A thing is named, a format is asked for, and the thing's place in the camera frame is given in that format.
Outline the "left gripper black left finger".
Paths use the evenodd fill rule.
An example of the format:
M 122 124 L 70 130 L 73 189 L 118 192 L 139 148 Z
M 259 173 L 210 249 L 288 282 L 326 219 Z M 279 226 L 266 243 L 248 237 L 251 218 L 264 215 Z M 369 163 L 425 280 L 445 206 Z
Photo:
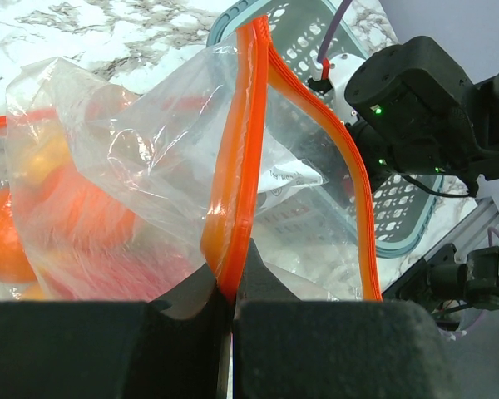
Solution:
M 229 322 L 207 267 L 150 302 L 0 302 L 0 398 L 223 398 Z

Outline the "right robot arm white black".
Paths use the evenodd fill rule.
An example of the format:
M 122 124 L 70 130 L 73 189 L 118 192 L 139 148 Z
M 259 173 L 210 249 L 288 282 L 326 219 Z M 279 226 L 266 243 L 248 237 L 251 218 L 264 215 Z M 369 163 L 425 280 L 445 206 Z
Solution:
M 347 126 L 372 190 L 392 175 L 432 194 L 419 175 L 450 175 L 478 191 L 499 180 L 499 73 L 474 83 L 432 38 L 374 53 L 350 78 Z

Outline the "red toy pepper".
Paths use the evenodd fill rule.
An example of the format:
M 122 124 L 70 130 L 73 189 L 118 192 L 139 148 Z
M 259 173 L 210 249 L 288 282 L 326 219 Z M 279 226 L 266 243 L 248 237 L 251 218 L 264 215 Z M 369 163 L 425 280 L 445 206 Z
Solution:
M 43 277 L 66 300 L 152 300 L 196 270 L 185 250 L 80 175 L 54 170 L 41 198 L 56 241 Z

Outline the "clear zip bag orange zipper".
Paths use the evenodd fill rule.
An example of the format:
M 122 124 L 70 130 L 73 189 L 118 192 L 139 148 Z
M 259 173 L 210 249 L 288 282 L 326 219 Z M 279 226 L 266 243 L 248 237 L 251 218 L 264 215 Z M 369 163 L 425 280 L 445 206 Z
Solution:
M 196 270 L 207 265 L 228 299 L 253 243 L 286 269 L 358 267 L 355 294 L 381 299 L 362 158 L 343 122 L 277 52 L 266 16 L 142 96 L 55 57 L 21 70 L 6 107 L 2 188 L 37 280 L 3 284 L 27 297 L 66 300 L 42 275 L 56 248 L 45 180 L 30 185 L 19 174 L 24 150 L 64 135 L 71 159 L 60 167 L 73 165 L 185 250 Z

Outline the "yellow orange toy peach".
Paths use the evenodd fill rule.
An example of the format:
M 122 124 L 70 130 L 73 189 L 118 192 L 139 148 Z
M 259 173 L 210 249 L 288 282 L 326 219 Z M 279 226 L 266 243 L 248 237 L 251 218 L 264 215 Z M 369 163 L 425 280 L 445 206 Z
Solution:
M 66 164 L 71 154 L 64 135 L 52 135 L 46 141 L 24 150 L 19 174 L 30 185 L 41 184 L 56 168 Z

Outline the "orange toy tangerine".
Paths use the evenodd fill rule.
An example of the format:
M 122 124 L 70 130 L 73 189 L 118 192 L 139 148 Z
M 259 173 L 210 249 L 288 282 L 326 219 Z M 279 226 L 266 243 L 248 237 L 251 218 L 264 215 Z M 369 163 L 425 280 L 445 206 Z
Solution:
M 9 188 L 0 189 L 0 282 L 33 283 L 37 280 L 24 252 L 12 217 Z

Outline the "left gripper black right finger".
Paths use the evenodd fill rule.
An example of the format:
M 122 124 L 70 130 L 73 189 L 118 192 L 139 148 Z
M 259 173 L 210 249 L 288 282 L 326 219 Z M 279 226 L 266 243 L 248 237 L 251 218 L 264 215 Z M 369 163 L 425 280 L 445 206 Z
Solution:
M 302 301 L 251 244 L 233 331 L 236 398 L 458 398 L 430 315 L 407 302 Z

